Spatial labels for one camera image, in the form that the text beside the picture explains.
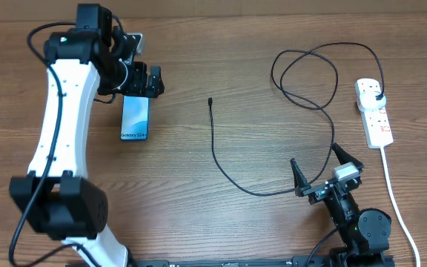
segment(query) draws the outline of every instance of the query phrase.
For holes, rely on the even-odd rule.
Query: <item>smartphone box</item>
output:
[[[149,98],[123,97],[122,141],[145,141],[148,139]]]

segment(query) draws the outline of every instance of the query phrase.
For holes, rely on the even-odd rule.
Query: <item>wooden plank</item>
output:
[[[109,225],[135,257],[169,260],[287,258],[308,254],[333,227],[322,204],[293,194],[258,198],[232,186],[210,150],[207,98],[213,97],[216,152],[238,183],[258,192],[292,186],[289,159],[307,177],[323,164],[330,125],[318,112],[298,108],[273,88],[274,57],[288,48],[326,42],[367,44],[380,57],[395,143],[387,148],[391,182],[403,219],[427,266],[427,14],[265,16],[210,19],[125,19],[143,32],[139,60],[162,66],[165,94],[152,101],[147,142],[119,141],[122,102],[95,103],[87,144],[90,181],[109,199]],[[42,125],[46,74],[25,44],[39,23],[0,23],[0,266],[20,212],[7,187],[25,174]],[[42,47],[50,31],[35,37]],[[327,111],[336,141],[365,163],[354,192],[361,208],[393,218],[391,248],[397,266],[413,266],[385,187],[379,151],[366,147],[353,84],[379,78],[371,55],[359,47],[320,51],[339,69],[340,86]],[[278,63],[283,69],[294,57]],[[305,59],[285,79],[288,90],[324,103],[334,72]],[[329,177],[338,162],[330,161]],[[26,225],[16,259],[28,261],[57,243]],[[341,245],[332,238],[320,250]],[[77,260],[71,251],[51,265]]]
[[[83,2],[120,18],[427,12],[427,0],[0,0],[0,22],[74,20]]]

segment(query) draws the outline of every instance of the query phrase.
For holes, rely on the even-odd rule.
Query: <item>white power strip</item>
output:
[[[416,267],[421,267],[420,253],[413,241],[413,237],[403,222],[403,218],[398,210],[397,202],[394,199],[393,190],[391,188],[388,164],[385,157],[385,146],[390,145],[393,142],[393,136],[391,135],[390,122],[385,109],[386,100],[374,101],[374,99],[370,97],[374,96],[376,93],[380,93],[380,91],[380,83],[374,79],[359,79],[355,83],[357,105],[362,115],[363,129],[365,131],[368,147],[380,149],[383,161],[383,170],[385,171],[386,187],[388,188],[391,204],[397,214],[398,222],[400,222],[400,225],[413,248]]]

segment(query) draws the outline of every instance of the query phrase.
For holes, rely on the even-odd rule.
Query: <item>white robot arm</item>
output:
[[[87,180],[85,148],[90,112],[97,91],[100,95],[157,97],[164,92],[164,85],[160,67],[152,66],[148,76],[146,64],[134,61],[140,53],[142,35],[112,29],[111,20],[111,12],[99,4],[80,4],[75,29],[53,33],[46,42],[45,60],[61,88],[47,69],[47,105],[38,147],[27,176],[11,179],[10,195],[21,211],[29,209],[27,221],[35,232],[67,245],[76,244],[73,248],[89,266],[125,267],[134,261],[106,224],[107,197]],[[115,42],[110,49],[111,39]],[[50,159],[59,89],[62,116]],[[42,179],[48,161],[50,170]],[[42,190],[35,191],[40,181]],[[33,199],[37,199],[35,204],[28,206]]]

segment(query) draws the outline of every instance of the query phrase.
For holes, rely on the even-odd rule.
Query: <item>power socket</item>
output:
[[[391,135],[390,122],[383,102],[376,101],[374,104],[370,102],[365,111],[360,108],[362,104],[360,101],[361,95],[364,93],[373,93],[375,95],[377,92],[381,92],[380,83],[374,79],[359,79],[355,83],[355,89],[368,147],[380,148],[390,145],[393,142],[393,136]]]

